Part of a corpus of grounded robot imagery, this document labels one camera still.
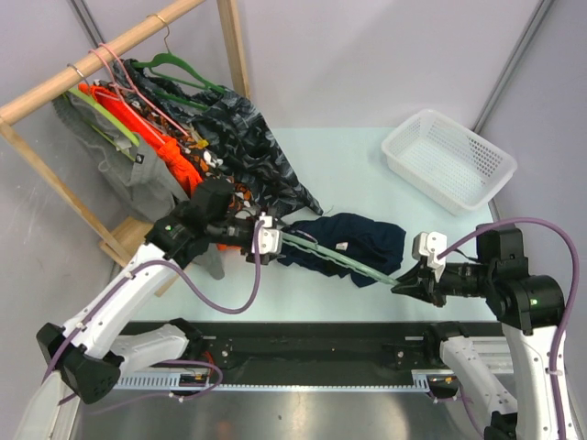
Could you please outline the mint green wavy hanger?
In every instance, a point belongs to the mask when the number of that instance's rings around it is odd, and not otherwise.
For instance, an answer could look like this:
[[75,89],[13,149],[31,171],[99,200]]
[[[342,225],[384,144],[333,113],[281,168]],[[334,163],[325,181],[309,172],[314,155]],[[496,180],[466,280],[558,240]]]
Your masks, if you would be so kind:
[[375,280],[377,282],[394,287],[399,284],[399,281],[394,279],[391,275],[383,274],[376,269],[373,269],[366,264],[360,263],[357,260],[341,255],[335,250],[323,247],[316,242],[301,238],[294,234],[281,232],[282,243],[294,247],[307,254],[314,255],[322,260],[332,262],[342,268],[352,270],[353,272]]

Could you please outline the navy blue shorts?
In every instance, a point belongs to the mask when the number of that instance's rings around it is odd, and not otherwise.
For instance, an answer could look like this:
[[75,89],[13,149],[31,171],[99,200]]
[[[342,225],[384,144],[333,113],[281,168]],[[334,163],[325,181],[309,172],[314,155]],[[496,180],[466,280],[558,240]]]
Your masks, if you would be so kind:
[[[358,214],[340,213],[316,220],[300,220],[283,231],[335,251],[386,276],[399,270],[403,262],[406,232],[398,225]],[[359,288],[375,283],[371,277],[288,244],[282,246],[278,262],[286,267],[295,264],[327,277],[349,276]]]

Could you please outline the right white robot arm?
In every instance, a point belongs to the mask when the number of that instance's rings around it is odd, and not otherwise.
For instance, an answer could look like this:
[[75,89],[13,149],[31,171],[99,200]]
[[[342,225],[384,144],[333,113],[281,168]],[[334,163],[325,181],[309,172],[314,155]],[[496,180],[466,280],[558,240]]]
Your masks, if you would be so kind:
[[518,220],[478,225],[461,239],[476,241],[477,256],[448,263],[460,243],[439,232],[415,237],[414,267],[392,291],[441,307],[449,295],[480,297],[500,324],[512,362],[510,394],[482,360],[463,324],[433,324],[425,334],[425,361],[448,367],[460,384],[471,423],[484,439],[576,439],[579,433],[564,371],[564,342],[571,303],[548,275],[533,275]]

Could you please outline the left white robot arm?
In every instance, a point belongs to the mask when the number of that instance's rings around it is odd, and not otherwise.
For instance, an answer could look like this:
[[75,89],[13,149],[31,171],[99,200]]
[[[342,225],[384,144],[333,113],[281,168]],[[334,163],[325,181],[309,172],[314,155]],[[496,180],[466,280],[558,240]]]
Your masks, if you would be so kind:
[[[242,314],[250,308],[260,287],[260,267],[280,253],[282,233],[274,207],[231,214],[234,194],[233,185],[222,179],[200,183],[190,200],[154,223],[129,263],[92,302],[62,325],[43,325],[36,338],[47,362],[45,374],[58,373],[73,398],[93,404],[127,372],[160,363],[196,364],[203,345],[183,320],[134,336],[125,349],[115,341],[136,311],[174,276],[222,314]],[[240,248],[256,267],[252,292],[237,308],[213,302],[184,271],[216,244]]]

